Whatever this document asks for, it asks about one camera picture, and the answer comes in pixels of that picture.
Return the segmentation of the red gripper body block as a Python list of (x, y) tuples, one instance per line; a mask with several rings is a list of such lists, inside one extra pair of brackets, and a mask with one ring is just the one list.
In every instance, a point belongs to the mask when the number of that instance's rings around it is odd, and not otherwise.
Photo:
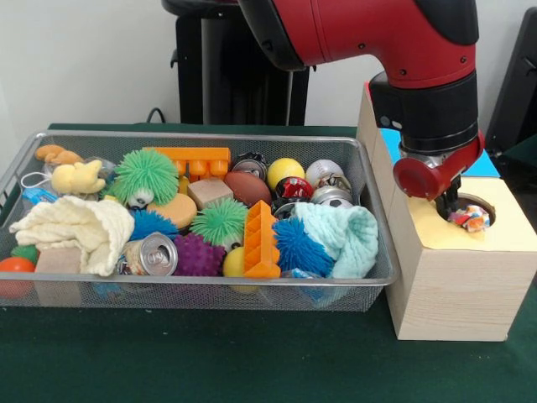
[(481, 130), (461, 148), (440, 154), (419, 154), (399, 145), (400, 159), (394, 164), (394, 179), (410, 197), (432, 201), (458, 183), (458, 178), (481, 157), (485, 138)]

